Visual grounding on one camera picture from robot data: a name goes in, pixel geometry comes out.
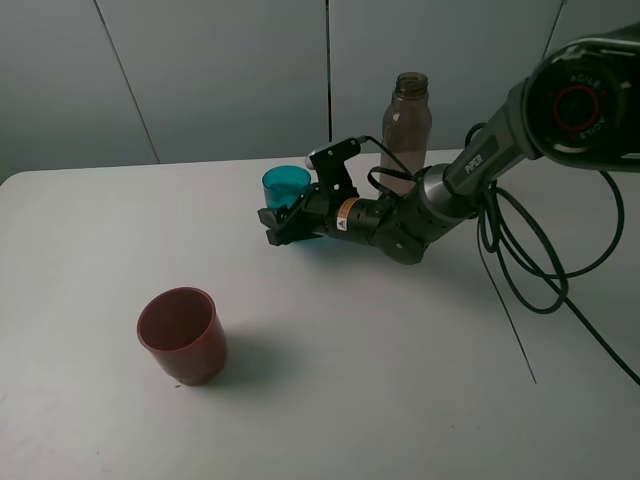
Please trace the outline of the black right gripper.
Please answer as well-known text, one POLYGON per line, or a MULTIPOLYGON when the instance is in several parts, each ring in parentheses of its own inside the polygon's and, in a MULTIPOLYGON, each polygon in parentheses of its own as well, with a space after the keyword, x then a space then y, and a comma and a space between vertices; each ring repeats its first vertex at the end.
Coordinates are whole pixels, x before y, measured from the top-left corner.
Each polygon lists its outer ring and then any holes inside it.
POLYGON ((375 233, 388 215, 388 200, 360 197, 354 188, 347 193, 327 191, 314 183, 290 215, 286 205, 261 208, 257 214, 272 246, 320 236, 374 245, 375 233))

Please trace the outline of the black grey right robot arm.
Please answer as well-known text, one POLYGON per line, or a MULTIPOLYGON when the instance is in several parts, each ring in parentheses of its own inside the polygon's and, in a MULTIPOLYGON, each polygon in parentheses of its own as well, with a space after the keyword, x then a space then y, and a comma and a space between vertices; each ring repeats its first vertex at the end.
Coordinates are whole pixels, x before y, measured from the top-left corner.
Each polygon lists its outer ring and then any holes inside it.
POLYGON ((407 194, 360 197, 345 164, 361 145, 351 137, 309 155, 316 182, 292 206, 258 213, 271 245, 328 236, 413 265, 431 243, 476 213, 492 181, 524 159, 637 171, 639 28, 581 37, 554 51, 510 90, 453 162, 413 175, 407 194))

